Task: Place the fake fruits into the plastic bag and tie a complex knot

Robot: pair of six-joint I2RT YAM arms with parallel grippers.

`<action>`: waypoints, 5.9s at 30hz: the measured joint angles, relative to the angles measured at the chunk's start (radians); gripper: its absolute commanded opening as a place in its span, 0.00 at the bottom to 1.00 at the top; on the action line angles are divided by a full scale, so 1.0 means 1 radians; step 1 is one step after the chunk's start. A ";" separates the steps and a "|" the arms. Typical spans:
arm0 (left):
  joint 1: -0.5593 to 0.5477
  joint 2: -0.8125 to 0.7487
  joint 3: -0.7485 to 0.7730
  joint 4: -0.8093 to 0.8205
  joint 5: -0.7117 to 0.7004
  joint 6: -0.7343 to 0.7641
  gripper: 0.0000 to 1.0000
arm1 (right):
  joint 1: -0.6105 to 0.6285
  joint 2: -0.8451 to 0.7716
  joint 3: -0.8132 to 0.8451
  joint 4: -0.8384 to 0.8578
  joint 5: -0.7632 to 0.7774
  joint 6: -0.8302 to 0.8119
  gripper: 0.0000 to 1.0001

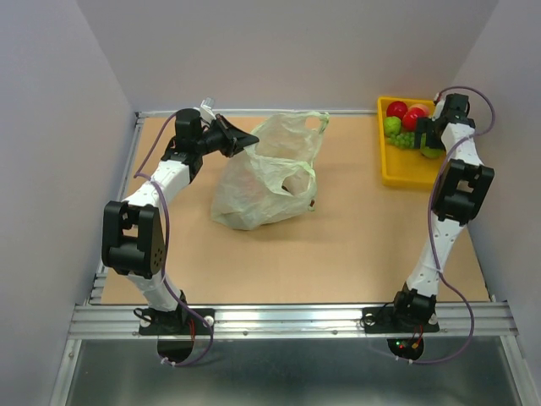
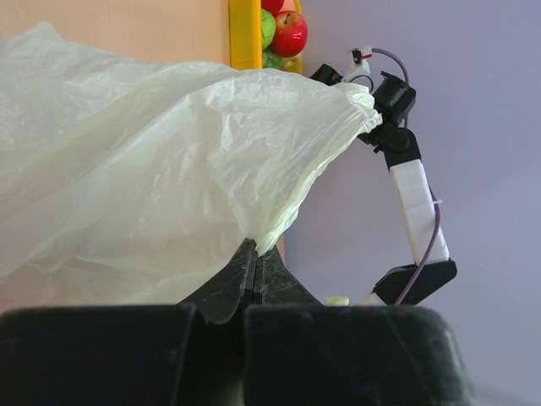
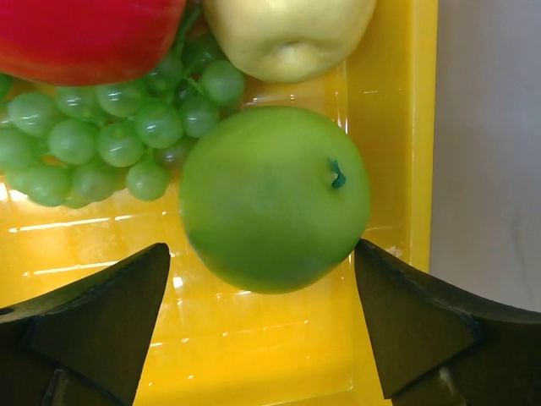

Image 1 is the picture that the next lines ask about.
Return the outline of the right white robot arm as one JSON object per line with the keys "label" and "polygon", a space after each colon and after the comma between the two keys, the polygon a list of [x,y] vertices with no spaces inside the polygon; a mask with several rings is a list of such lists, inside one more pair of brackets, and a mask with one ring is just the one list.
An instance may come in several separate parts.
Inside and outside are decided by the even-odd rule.
{"label": "right white robot arm", "polygon": [[424,326],[435,314],[439,282],[452,247],[478,215],[495,177],[495,170],[478,156],[469,97],[438,94],[434,106],[430,118],[418,121],[414,146],[444,151],[445,158],[429,197],[427,243],[389,309],[390,323],[399,330]]}

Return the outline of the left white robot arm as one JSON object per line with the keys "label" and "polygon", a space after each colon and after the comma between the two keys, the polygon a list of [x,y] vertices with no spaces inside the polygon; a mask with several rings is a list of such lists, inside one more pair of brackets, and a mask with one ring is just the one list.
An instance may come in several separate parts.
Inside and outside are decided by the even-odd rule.
{"label": "left white robot arm", "polygon": [[203,158],[219,152],[227,158],[258,143],[206,105],[172,114],[174,135],[156,170],[136,178],[141,186],[121,201],[106,204],[102,223],[101,260],[127,277],[144,295],[150,309],[160,312],[159,323],[170,333],[188,324],[187,305],[165,271],[170,233],[169,203],[198,175]]}

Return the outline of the light green plastic bag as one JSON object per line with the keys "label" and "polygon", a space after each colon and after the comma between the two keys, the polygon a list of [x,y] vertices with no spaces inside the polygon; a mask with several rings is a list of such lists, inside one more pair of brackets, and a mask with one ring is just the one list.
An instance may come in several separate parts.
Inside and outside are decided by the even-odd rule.
{"label": "light green plastic bag", "polygon": [[327,112],[279,113],[257,126],[259,142],[231,158],[210,207],[213,221],[254,230],[314,209],[315,161],[330,122]]}

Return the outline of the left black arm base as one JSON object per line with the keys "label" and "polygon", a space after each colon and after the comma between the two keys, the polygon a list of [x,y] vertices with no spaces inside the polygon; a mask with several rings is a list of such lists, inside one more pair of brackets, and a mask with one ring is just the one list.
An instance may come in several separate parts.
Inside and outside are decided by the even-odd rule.
{"label": "left black arm base", "polygon": [[199,363],[214,341],[216,311],[212,308],[163,312],[136,307],[139,335],[156,337],[156,351],[163,365],[186,367]]}

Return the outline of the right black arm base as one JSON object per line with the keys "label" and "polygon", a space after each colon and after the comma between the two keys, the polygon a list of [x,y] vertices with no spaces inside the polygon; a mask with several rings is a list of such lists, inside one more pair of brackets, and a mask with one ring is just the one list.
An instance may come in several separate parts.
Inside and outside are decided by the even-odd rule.
{"label": "right black arm base", "polygon": [[427,321],[411,315],[412,303],[398,304],[396,299],[380,306],[362,309],[359,325],[368,335],[387,335],[387,347],[398,359],[419,361],[424,353],[424,335],[440,331],[432,316]]}

